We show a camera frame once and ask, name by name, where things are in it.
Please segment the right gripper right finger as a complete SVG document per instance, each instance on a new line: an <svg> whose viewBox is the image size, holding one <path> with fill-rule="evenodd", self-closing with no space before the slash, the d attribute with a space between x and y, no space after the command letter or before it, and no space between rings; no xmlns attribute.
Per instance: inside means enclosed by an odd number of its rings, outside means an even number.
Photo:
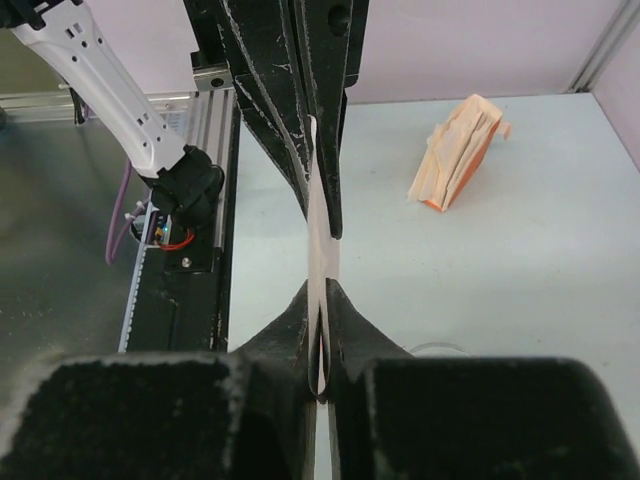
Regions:
<svg viewBox="0 0 640 480"><path fill-rule="evenodd" d="M603 383L558 357L415 357L326 284L337 479L629 479Z"/></svg>

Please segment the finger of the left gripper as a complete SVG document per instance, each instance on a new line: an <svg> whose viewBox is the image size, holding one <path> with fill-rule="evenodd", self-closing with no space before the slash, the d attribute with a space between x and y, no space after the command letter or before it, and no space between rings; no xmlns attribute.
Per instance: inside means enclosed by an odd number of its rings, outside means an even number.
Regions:
<svg viewBox="0 0 640 480"><path fill-rule="evenodd" d="M295 1L219 1L217 22L244 122L304 214L312 141Z"/></svg>
<svg viewBox="0 0 640 480"><path fill-rule="evenodd" d="M353 3L293 3L309 113L316 120L317 161L331 235L343 234L339 156Z"/></svg>

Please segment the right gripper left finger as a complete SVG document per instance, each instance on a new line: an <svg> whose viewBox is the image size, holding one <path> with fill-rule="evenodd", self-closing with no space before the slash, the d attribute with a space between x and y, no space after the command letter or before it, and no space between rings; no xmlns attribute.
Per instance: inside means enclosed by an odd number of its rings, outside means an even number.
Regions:
<svg viewBox="0 0 640 480"><path fill-rule="evenodd" d="M310 479L307 293L230 353L58 357L1 423L5 479Z"/></svg>

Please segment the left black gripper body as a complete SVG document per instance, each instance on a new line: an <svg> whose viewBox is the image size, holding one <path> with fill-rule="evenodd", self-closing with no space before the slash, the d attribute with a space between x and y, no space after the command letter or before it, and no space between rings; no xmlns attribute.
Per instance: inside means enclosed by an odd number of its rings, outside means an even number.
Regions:
<svg viewBox="0 0 640 480"><path fill-rule="evenodd" d="M367 1L186 1L200 92L324 93L357 83Z"/></svg>

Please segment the clear glass dripper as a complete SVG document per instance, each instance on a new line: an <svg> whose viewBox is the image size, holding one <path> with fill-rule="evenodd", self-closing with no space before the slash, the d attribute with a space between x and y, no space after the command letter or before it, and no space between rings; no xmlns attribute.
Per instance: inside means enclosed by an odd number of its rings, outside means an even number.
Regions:
<svg viewBox="0 0 640 480"><path fill-rule="evenodd" d="M459 345L448 342L427 342L408 349L416 357L469 357Z"/></svg>

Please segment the white paper coffee filter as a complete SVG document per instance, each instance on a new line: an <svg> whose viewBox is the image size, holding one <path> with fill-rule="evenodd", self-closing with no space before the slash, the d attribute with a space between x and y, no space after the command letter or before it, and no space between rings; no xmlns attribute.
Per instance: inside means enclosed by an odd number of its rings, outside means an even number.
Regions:
<svg viewBox="0 0 640 480"><path fill-rule="evenodd" d="M331 235L318 162L317 121L312 115L308 118L312 141L307 210L308 384L314 396L324 403L331 365L327 281L339 278L340 245Z"/></svg>

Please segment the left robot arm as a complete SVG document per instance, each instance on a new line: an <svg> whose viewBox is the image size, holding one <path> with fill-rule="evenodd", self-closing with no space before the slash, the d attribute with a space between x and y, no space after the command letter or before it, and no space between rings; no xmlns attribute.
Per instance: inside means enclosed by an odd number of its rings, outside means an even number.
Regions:
<svg viewBox="0 0 640 480"><path fill-rule="evenodd" d="M224 61L243 120L303 212L343 233L339 155L358 79L365 1L190 1L207 60ZM223 173L172 133L82 1L5 1L1 25L52 67L118 140L153 202L186 228L213 215Z"/></svg>

